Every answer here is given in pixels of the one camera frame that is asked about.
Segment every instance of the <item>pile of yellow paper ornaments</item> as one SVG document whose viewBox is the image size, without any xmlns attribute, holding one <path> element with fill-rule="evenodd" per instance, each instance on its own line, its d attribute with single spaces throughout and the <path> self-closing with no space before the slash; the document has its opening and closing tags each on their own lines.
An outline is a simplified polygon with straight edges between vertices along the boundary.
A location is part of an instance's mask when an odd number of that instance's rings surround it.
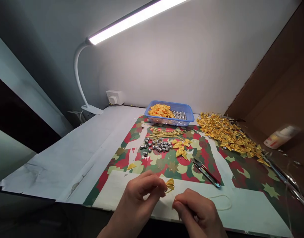
<svg viewBox="0 0 304 238">
<path fill-rule="evenodd" d="M 168 117 L 175 118 L 174 114 L 171 111 L 171 107 L 165 104 L 155 104 L 151 106 L 151 110 L 149 111 L 149 115 L 151 116 L 160 116 L 160 117 Z"/>
<path fill-rule="evenodd" d="M 248 158 L 256 156 L 258 162 L 269 166 L 263 160 L 264 150 L 261 146 L 249 139 L 241 128 L 232 124 L 229 119 L 221 117 L 221 114 L 201 113 L 197 118 L 197 123 L 206 136 L 220 141 L 221 147 L 239 152 Z"/>
</svg>

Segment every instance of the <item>finger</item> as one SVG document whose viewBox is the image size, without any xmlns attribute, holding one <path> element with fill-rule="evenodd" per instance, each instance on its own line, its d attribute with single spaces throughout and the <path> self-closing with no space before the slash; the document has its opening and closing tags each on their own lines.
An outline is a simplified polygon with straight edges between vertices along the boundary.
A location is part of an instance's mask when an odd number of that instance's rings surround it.
<svg viewBox="0 0 304 238">
<path fill-rule="evenodd" d="M 156 188 L 156 187 L 153 186 L 153 187 L 151 187 L 151 188 L 149 188 L 149 189 L 146 189 L 146 190 L 144 191 L 144 195 L 147 195 L 147 194 L 151 193 L 155 188 Z"/>
<path fill-rule="evenodd" d="M 145 190 L 151 189 L 153 186 L 160 187 L 161 190 L 166 191 L 166 183 L 161 178 L 157 177 L 157 175 L 150 175 L 140 180 L 139 182 L 140 188 L 139 193 L 143 194 Z"/>
<path fill-rule="evenodd" d="M 182 222 L 185 224 L 189 237 L 207 237 L 198 223 L 195 221 L 191 211 L 181 202 L 174 202 L 173 208 L 177 211 Z"/>
<path fill-rule="evenodd" d="M 187 205 L 199 219 L 205 219 L 206 213 L 212 212 L 213 202 L 191 189 L 186 189 L 184 193 L 178 194 L 175 200 Z"/>
<path fill-rule="evenodd" d="M 152 213 L 156 203 L 159 201 L 159 198 L 164 196 L 165 196 L 165 192 L 162 191 L 161 188 L 157 187 L 151 192 L 151 194 L 145 201 L 144 206 L 148 211 L 151 211 Z"/>
<path fill-rule="evenodd" d="M 152 172 L 152 170 L 147 170 L 144 173 L 140 174 L 139 176 L 137 176 L 137 178 L 141 179 L 141 178 L 145 178 L 147 176 L 153 175 L 154 173 Z"/>
</svg>

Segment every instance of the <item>white table surface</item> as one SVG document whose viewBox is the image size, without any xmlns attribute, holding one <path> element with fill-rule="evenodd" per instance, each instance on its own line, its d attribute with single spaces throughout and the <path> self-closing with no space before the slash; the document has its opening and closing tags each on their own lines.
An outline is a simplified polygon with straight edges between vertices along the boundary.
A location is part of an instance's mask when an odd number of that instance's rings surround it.
<svg viewBox="0 0 304 238">
<path fill-rule="evenodd" d="M 4 178 L 2 190 L 82 204 L 144 112 L 128 106 L 106 108 Z"/>
</svg>

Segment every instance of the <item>power outlet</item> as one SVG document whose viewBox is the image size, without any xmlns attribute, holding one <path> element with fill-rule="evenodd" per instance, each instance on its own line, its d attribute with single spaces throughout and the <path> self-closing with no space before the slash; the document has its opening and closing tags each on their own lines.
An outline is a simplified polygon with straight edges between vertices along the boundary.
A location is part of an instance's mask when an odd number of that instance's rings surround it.
<svg viewBox="0 0 304 238">
<path fill-rule="evenodd" d="M 122 105 L 124 103 L 123 93 L 121 91 L 108 90 L 106 91 L 109 103 Z"/>
</svg>

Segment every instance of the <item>white wall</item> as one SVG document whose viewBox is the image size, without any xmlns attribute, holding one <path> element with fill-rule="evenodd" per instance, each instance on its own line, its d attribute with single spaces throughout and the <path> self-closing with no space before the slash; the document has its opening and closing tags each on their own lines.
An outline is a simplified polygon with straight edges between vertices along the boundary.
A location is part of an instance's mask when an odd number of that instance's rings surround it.
<svg viewBox="0 0 304 238">
<path fill-rule="evenodd" d="M 79 110 L 76 47 L 147 2 L 0 0 L 8 23 L 0 22 L 0 36 L 62 112 Z M 111 89 L 124 91 L 126 104 L 158 99 L 224 113 L 300 2 L 189 0 L 88 47 L 79 61 L 88 103 L 104 108 Z"/>
<path fill-rule="evenodd" d="M 29 161 L 36 153 L 0 131 L 0 181 Z M 19 216 L 48 204 L 47 201 L 0 193 L 0 219 Z"/>
<path fill-rule="evenodd" d="M 61 137 L 73 128 L 43 89 L 0 39 L 0 79 Z"/>
</svg>

